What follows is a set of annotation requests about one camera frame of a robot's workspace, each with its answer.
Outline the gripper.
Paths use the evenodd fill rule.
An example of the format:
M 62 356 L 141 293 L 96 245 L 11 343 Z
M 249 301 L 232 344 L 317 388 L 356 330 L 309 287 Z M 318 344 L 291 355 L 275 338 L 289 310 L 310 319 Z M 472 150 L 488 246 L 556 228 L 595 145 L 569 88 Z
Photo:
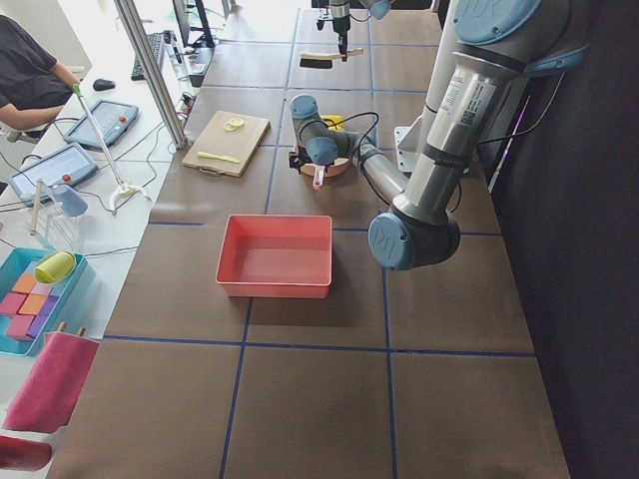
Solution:
M 288 153 L 289 168 L 297 171 L 300 175 L 303 173 L 303 166 L 314 165 L 312 160 L 306 154 L 291 151 Z
M 347 61 L 347 32 L 349 30 L 349 2 L 346 0 L 318 0 L 316 7 L 320 8 L 316 26 L 321 31 L 327 22 L 331 22 L 332 29 L 338 33 L 338 51 L 341 61 Z

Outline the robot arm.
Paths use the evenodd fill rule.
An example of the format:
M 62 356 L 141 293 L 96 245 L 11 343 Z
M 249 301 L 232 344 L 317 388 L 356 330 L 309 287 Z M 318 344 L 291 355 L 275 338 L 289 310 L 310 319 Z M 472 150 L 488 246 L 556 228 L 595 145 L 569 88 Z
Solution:
M 376 20 L 382 19 L 391 9 L 391 2 L 387 0 L 363 0 L 359 4 Z M 315 2 L 319 8 L 316 27 L 321 31 L 327 23 L 337 34 L 338 57 L 346 62 L 351 50 L 348 48 L 348 32 L 354 17 L 350 14 L 350 2 L 346 0 L 319 0 Z
M 321 173 L 350 159 L 389 203 L 368 228 L 372 255 L 385 269 L 407 270 L 449 259 L 459 226 L 447 205 L 511 81 L 578 66 L 585 55 L 591 1 L 452 1 L 423 111 L 406 137 L 415 146 L 409 177 L 367 134 L 335 131 L 317 100 L 298 95 L 291 117 L 298 150 L 290 165 Z

